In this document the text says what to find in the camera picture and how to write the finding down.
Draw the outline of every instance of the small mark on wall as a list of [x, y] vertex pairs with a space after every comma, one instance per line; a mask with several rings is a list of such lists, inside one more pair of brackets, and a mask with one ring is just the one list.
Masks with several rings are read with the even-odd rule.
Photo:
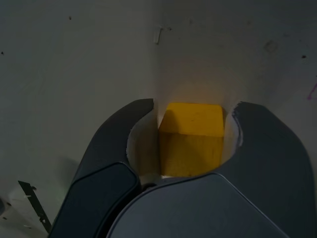
[[313, 87], [312, 91], [309, 93], [307, 100], [317, 100], [317, 84]]
[[269, 53], [274, 53], [277, 51], [278, 49], [278, 43], [275, 41], [268, 41], [265, 45], [264, 45], [264, 49], [265, 51], [269, 52]]

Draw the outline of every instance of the cube top face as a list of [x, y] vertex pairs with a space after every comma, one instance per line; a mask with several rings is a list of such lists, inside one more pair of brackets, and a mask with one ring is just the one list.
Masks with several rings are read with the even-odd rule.
[[219, 105], [170, 103], [160, 132], [223, 137], [222, 108]]

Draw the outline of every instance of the wooden block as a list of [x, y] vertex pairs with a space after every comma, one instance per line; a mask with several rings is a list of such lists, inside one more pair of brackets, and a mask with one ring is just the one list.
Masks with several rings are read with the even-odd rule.
[[224, 135], [221, 106], [171, 103], [158, 132], [162, 175], [195, 176], [220, 165]]

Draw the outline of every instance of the white surface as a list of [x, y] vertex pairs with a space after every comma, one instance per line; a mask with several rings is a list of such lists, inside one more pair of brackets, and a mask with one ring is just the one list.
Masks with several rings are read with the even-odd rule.
[[[307, 100], [317, 83], [316, 4], [2, 2], [0, 196], [15, 208], [17, 180], [29, 182], [52, 223], [98, 127], [147, 97], [161, 114], [171, 101], [266, 105], [300, 137], [317, 171], [317, 101]], [[158, 25], [172, 30], [155, 45]]]

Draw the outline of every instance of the yellow cube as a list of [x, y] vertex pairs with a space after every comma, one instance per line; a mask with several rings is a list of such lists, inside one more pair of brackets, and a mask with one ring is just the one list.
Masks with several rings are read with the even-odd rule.
[[195, 176], [220, 165], [224, 135], [221, 106], [171, 103], [158, 133], [162, 175]]

